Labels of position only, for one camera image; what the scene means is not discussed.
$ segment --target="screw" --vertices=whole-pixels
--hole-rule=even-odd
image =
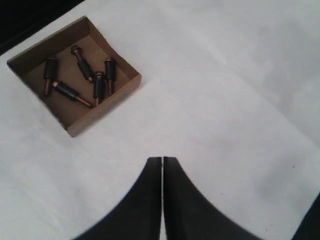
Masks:
[[[116,81],[116,62],[113,58],[109,58],[104,62],[105,64],[105,79],[108,84],[109,97],[115,92]]]
[[[51,83],[56,79],[58,72],[58,59],[55,56],[48,57],[45,61],[43,78],[45,80],[44,96],[49,96]]]
[[[79,92],[77,92],[76,90],[74,90],[73,88],[71,88],[70,86],[68,86],[67,84],[65,84],[64,82],[60,81],[54,81],[52,83],[52,86],[54,87],[54,89],[66,96],[67,98],[71,99],[72,101],[78,101],[84,105],[86,105],[88,108],[92,108],[92,104],[90,102],[88,102],[87,100],[83,99],[82,97],[79,96]]]
[[[99,106],[105,98],[105,73],[103,71],[95,72],[96,80],[93,87],[93,98],[95,99],[95,106]]]
[[[82,56],[82,48],[78,45],[73,45],[71,47],[71,54],[76,56],[78,60],[78,67],[80,68],[84,78],[92,83],[94,81],[94,73],[87,60]]]

